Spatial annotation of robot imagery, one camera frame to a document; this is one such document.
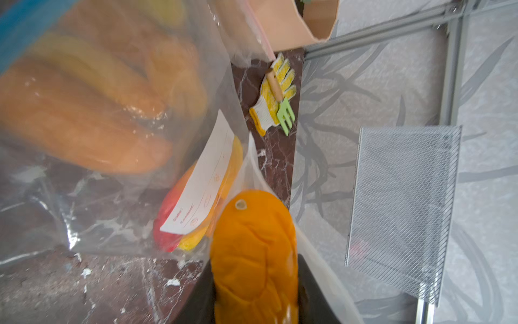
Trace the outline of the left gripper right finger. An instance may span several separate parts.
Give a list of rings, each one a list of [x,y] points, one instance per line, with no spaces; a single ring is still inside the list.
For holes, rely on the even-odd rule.
[[[298,278],[298,323],[340,324],[301,254],[298,255]]]

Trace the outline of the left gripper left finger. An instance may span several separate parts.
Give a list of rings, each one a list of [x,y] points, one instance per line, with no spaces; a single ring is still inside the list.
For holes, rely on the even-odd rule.
[[[216,291],[210,261],[205,265],[185,305],[174,319],[174,324],[214,324]]]

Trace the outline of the clear zip-top bag white print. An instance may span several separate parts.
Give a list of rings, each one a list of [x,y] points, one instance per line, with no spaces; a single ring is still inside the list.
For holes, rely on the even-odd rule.
[[[229,202],[241,192],[252,189],[262,190],[270,194],[273,193],[258,167],[256,144],[253,135],[249,134],[244,162],[226,201]],[[340,320],[340,323],[363,323],[364,321],[349,291],[313,247],[301,229],[297,225],[294,225],[294,227],[298,252],[305,258],[326,301],[329,303],[338,320]]]

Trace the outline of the yellow mango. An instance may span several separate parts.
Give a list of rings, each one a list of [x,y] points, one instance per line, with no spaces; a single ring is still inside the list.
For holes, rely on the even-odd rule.
[[[203,237],[206,236],[207,231],[211,228],[213,217],[223,208],[223,203],[232,188],[238,172],[240,171],[243,161],[243,152],[240,139],[238,139],[237,136],[234,136],[229,165],[208,216],[193,232],[182,237],[177,249],[182,251],[191,251],[200,243]]]
[[[167,110],[147,79],[86,40],[47,32],[28,53],[78,78],[137,117],[159,119]]]

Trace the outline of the large orange mango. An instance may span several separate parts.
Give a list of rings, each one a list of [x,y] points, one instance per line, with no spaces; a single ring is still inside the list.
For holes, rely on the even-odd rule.
[[[210,246],[216,323],[297,323],[298,250],[285,205],[246,190],[226,206]]]

